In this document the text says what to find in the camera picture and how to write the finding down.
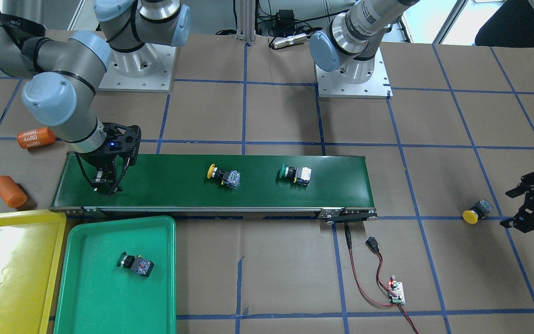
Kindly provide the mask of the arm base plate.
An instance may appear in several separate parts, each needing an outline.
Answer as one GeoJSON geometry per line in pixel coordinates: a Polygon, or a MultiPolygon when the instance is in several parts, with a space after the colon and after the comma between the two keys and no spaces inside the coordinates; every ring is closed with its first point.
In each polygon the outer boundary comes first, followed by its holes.
{"type": "Polygon", "coordinates": [[[131,53],[112,51],[98,91],[169,93],[177,47],[145,44],[131,53]]]}
{"type": "Polygon", "coordinates": [[[394,95],[381,49],[371,60],[353,60],[331,72],[315,65],[314,72],[323,98],[389,99],[394,95]]]}

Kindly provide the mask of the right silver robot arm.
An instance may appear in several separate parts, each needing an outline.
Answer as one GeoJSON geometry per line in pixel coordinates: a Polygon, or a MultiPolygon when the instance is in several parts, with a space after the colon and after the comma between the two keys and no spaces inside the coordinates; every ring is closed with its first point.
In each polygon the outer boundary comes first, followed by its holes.
{"type": "Polygon", "coordinates": [[[101,122],[91,110],[104,74],[154,68],[153,45],[184,46],[191,10],[179,0],[96,0],[104,37],[76,31],[66,42],[46,37],[42,2],[0,0],[0,74],[27,78],[22,101],[76,155],[89,186],[106,197],[136,164],[141,129],[101,122]]]}

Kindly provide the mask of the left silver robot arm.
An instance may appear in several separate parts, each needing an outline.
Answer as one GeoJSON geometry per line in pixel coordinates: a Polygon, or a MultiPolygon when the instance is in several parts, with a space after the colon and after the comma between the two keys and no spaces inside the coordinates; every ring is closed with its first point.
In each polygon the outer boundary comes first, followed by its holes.
{"type": "MultiPolygon", "coordinates": [[[[375,60],[386,28],[416,4],[415,0],[356,0],[350,9],[335,13],[326,28],[311,36],[309,45],[317,72],[331,79],[328,87],[366,87],[376,73],[375,60]]],[[[534,171],[522,176],[506,195],[525,198],[501,226],[534,231],[534,171]]]]}

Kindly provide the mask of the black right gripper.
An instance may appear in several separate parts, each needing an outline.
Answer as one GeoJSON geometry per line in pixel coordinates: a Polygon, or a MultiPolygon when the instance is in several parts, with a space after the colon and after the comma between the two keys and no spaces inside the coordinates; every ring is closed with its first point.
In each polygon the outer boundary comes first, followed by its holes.
{"type": "Polygon", "coordinates": [[[93,191],[109,197],[123,191],[120,183],[129,167],[136,164],[142,132],[138,125],[103,122],[102,133],[105,139],[99,148],[86,154],[73,154],[93,191]]]}

